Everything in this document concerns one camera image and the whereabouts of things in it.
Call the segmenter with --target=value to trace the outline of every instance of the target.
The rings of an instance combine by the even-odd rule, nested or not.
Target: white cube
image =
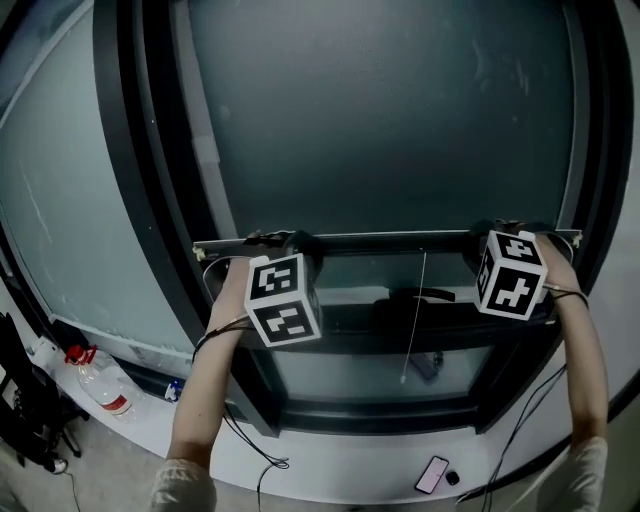
[[[251,259],[244,306],[267,347],[321,337],[320,306],[303,254]]]
[[[490,231],[476,281],[476,307],[481,313],[528,320],[546,278],[533,233]]]

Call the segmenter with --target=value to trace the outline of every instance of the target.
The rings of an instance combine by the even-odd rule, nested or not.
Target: hand
[[[554,247],[546,236],[536,236],[542,258],[547,264],[547,282],[567,290],[580,291],[580,283],[571,263]]]
[[[247,238],[257,237],[258,233],[251,233]],[[275,236],[273,238],[278,240],[282,239],[281,236]],[[207,332],[246,313],[244,309],[244,297],[248,280],[249,259],[234,258],[229,265],[229,271],[227,272],[227,278],[224,281],[222,290],[211,309],[211,318]]]

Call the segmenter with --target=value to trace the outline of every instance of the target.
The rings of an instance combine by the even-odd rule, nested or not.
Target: floor
[[[69,457],[70,471],[75,475],[78,502],[82,512],[129,512],[145,510],[153,477],[161,459],[134,445],[95,420],[76,424],[75,436],[84,454],[81,459]],[[640,460],[640,399],[636,399],[611,425],[609,466],[601,510],[631,512],[640,502],[640,486],[630,481],[637,475]],[[27,462],[26,468],[0,462],[4,477],[29,512],[72,512],[72,482],[67,475],[53,476]],[[504,512],[528,486],[519,482],[494,496],[494,512]],[[217,512],[254,512],[256,494],[221,482]],[[518,506],[517,512],[533,511],[534,499]],[[264,512],[479,512],[479,499],[470,500],[456,509],[452,501],[413,504],[402,507],[354,507],[303,502],[263,495]]]

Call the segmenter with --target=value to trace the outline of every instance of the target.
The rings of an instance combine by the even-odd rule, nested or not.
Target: red bottle cap
[[[93,356],[96,355],[96,349],[96,346],[89,347],[89,350],[85,350],[80,345],[74,345],[67,351],[64,362],[71,363],[75,366],[89,364],[93,360]]]

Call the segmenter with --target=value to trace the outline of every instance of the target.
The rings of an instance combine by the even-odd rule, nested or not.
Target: black wire
[[[64,472],[64,474],[71,477],[71,491],[73,492],[73,501],[76,502],[76,508],[78,509],[78,512],[82,512],[80,510],[80,505],[78,504],[78,496],[76,495],[76,477],[73,476],[72,473],[67,473],[66,471]]]
[[[540,384],[533,393],[531,393],[531,396],[529,397],[529,399],[527,400],[527,403],[525,404],[525,406],[522,408],[522,412],[520,413],[520,417],[518,418],[518,421],[516,422],[516,426],[514,427],[513,431],[511,432],[511,435],[509,436],[509,440],[507,441],[507,444],[505,445],[504,449],[502,450],[502,454],[500,455],[500,460],[498,461],[498,464],[496,465],[495,470],[493,471],[493,473],[491,474],[491,477],[489,478],[489,481],[487,482],[487,485],[485,486],[484,489],[484,499],[482,501],[482,509],[481,512],[485,512],[485,508],[487,505],[487,498],[489,500],[489,508],[487,509],[488,512],[491,512],[491,507],[493,506],[493,491],[489,492],[489,487],[491,485],[493,485],[493,483],[498,479],[498,474],[500,473],[500,469],[502,468],[502,463],[504,462],[504,458],[505,455],[507,453],[507,450],[509,449],[509,447],[511,446],[511,444],[513,443],[514,439],[516,438],[516,435],[518,434],[518,432],[520,431],[520,429],[522,429],[522,427],[524,426],[524,424],[526,423],[526,421],[531,417],[531,415],[536,411],[536,409],[540,406],[540,404],[544,401],[544,399],[547,397],[547,395],[551,392],[551,390],[555,387],[555,385],[558,383],[558,381],[560,380],[560,378],[562,377],[562,375],[564,374],[564,372],[566,371],[567,366],[564,365],[562,368],[560,368],[559,370],[557,370],[553,375],[551,375],[551,377],[549,377],[547,380],[545,380],[542,384]],[[529,407],[529,404],[531,403],[531,401],[533,400],[533,398],[538,394],[538,392],[540,390],[542,390],[549,382],[553,381],[553,383],[551,384],[551,386],[549,386],[547,388],[547,390],[542,394],[542,396],[540,397],[540,399],[535,403],[535,405],[531,408],[531,410],[525,415],[525,412],[527,412],[527,408]]]
[[[564,288],[560,288],[557,286],[549,286],[547,284],[543,285],[543,288],[546,288],[547,290],[561,292],[560,295],[553,296],[555,300],[562,299],[563,297],[569,297],[571,295],[576,295],[580,297],[580,299],[582,300],[582,302],[584,302],[584,305],[587,306],[587,308],[589,307],[589,301],[587,300],[586,295],[582,292],[579,292],[577,290],[565,290]]]
[[[193,355],[191,356],[191,364],[193,364],[194,361],[196,360],[196,354],[200,351],[202,346],[204,344],[206,344],[207,341],[209,341],[211,338],[215,338],[216,336],[220,336],[221,334],[224,334],[225,332],[230,332],[230,331],[255,331],[256,328],[251,326],[251,325],[245,325],[245,326],[241,326],[241,327],[236,327],[237,324],[239,324],[240,322],[244,322],[245,320],[248,320],[248,319],[247,318],[238,318],[237,320],[234,320],[233,322],[229,323],[228,325],[225,325],[220,330],[213,329],[212,331],[209,331],[207,334],[205,334],[200,339],[200,341],[196,345],[195,350],[193,351]]]
[[[240,439],[242,439],[245,443],[251,446],[251,448],[253,448],[259,455],[264,457],[266,461],[269,463],[269,465],[266,468],[264,468],[264,471],[262,471],[262,473],[260,474],[260,478],[258,479],[258,485],[256,487],[256,492],[258,493],[258,512],[262,512],[262,502],[260,500],[260,489],[262,487],[262,479],[267,474],[267,471],[269,471],[271,468],[289,469],[289,458],[274,457],[273,455],[269,455],[268,453],[263,452],[260,448],[258,448],[253,443],[253,441],[251,441],[251,439],[249,439],[249,436],[247,436],[247,434],[245,434],[244,431],[240,428],[240,425],[238,425],[238,422],[233,417],[233,414],[231,414],[231,410],[229,409],[229,406],[225,404],[224,408],[227,412],[227,416],[229,416],[229,418],[231,419],[231,423],[233,423],[232,425],[229,422],[229,420],[227,419],[227,416],[223,416],[224,421],[227,423],[227,425],[229,425],[229,428],[233,430]]]

